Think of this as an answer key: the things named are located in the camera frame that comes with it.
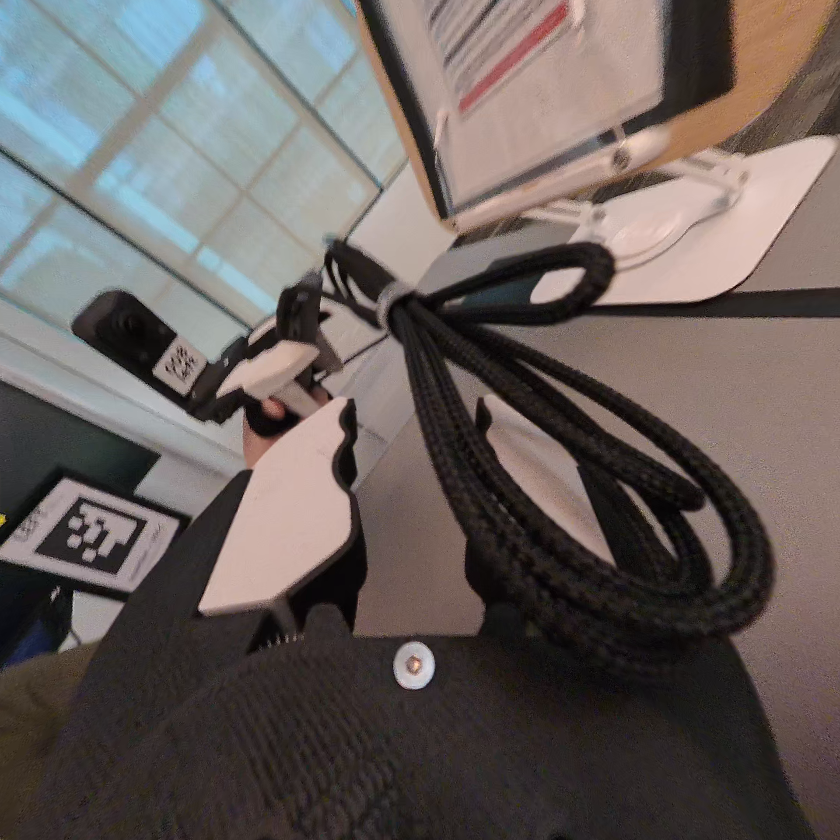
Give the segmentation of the framed black-white marker sign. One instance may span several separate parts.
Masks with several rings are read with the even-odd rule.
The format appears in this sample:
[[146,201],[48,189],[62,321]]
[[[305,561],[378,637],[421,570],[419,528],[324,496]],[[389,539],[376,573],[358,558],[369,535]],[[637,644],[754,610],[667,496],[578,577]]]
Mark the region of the framed black-white marker sign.
[[126,602],[192,519],[55,469],[2,524],[2,571]]

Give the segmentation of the white stand base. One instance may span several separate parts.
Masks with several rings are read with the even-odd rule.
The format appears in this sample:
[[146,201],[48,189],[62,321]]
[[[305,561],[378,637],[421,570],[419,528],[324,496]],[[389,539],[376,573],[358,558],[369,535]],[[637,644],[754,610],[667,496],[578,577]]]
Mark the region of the white stand base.
[[616,262],[596,306],[688,305],[735,290],[837,156],[832,135],[748,156],[707,150],[667,164],[663,182],[586,206],[571,242],[592,238]]

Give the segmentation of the dark flat pad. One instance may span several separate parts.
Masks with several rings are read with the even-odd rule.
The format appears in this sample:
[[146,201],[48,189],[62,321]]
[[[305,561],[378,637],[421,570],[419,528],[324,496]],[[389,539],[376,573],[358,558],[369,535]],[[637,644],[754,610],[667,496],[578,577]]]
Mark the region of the dark flat pad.
[[561,227],[533,224],[471,244],[452,248],[437,257],[416,284],[422,296],[453,286],[472,277],[499,260],[512,259],[552,245],[564,244],[569,237]]

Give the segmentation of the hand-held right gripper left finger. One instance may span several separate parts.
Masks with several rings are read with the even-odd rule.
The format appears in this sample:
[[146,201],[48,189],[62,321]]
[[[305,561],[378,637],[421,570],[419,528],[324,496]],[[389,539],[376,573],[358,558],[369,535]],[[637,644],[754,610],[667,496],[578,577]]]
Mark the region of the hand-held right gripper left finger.
[[339,397],[261,457],[197,605],[202,616],[273,610],[361,551],[357,436],[354,400]]

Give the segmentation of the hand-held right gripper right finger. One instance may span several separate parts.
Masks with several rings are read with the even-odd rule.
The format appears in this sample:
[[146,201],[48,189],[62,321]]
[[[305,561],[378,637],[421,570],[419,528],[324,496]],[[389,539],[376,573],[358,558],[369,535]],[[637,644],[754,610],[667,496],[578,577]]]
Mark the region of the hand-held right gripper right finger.
[[478,399],[476,426],[501,467],[542,513],[615,567],[613,552],[572,456],[496,395]]

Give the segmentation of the wooden document stand board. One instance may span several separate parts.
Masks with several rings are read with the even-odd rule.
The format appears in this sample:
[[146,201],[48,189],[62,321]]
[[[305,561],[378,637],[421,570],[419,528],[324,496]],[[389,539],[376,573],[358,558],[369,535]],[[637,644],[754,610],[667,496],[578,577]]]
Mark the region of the wooden document stand board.
[[652,162],[736,80],[732,2],[355,6],[416,180],[457,233]]

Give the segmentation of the olive green shirt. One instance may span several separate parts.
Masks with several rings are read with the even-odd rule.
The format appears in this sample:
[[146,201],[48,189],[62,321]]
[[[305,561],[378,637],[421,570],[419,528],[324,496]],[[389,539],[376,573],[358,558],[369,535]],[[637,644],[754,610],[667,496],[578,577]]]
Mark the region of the olive green shirt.
[[1,674],[1,837],[35,801],[46,764],[98,642],[9,666]]

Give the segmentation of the large paned window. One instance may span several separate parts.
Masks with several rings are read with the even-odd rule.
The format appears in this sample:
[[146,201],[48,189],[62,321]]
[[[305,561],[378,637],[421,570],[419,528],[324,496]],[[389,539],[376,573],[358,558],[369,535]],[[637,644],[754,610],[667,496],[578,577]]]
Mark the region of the large paned window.
[[2,298],[260,320],[405,161],[351,2],[5,1]]

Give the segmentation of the person's left hand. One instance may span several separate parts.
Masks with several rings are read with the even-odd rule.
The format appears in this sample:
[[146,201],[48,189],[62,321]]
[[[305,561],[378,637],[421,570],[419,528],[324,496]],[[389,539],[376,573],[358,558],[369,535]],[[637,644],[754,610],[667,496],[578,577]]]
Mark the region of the person's left hand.
[[243,416],[245,467],[253,469],[286,430],[287,410],[282,402],[269,398],[259,406],[247,406]]

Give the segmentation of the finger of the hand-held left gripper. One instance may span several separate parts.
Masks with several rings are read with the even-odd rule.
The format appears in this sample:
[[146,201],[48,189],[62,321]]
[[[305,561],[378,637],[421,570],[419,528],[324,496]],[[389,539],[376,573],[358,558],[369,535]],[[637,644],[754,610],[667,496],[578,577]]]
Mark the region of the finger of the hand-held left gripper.
[[321,275],[304,275],[285,288],[280,293],[276,313],[251,333],[251,358],[281,341],[306,343],[318,350],[312,364],[314,372],[327,375],[341,372],[343,362],[322,332],[321,299]]
[[315,344],[282,340],[236,364],[217,388],[217,398],[241,391],[251,398],[277,397],[319,357]]

